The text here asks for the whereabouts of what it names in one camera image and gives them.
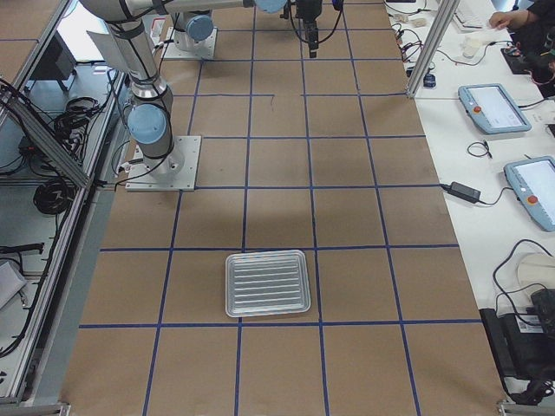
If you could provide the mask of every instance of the hand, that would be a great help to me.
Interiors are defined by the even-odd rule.
[[[489,25],[495,29],[504,29],[511,24],[511,16],[504,11],[496,11],[489,18]]]

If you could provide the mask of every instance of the person's arm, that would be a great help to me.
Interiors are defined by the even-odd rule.
[[[496,11],[490,17],[489,24],[495,29],[518,30],[527,24],[537,22],[538,19],[538,15],[529,10]]]

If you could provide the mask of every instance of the floor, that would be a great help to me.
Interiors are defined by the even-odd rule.
[[[321,36],[336,14],[324,5]],[[61,399],[86,415],[495,415],[499,379],[382,3],[317,60],[217,10],[217,61],[164,62],[197,189],[119,190]],[[303,250],[312,308],[225,314],[225,259]]]

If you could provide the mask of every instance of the silver tray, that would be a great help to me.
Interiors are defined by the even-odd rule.
[[[309,308],[309,275],[302,251],[233,254],[225,261],[229,316],[291,314]]]

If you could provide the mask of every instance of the power adapter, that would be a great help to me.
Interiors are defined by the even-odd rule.
[[[441,184],[441,188],[449,195],[464,199],[471,204],[476,204],[477,202],[480,202],[480,191],[469,186],[460,184],[459,182],[451,182],[451,185]]]

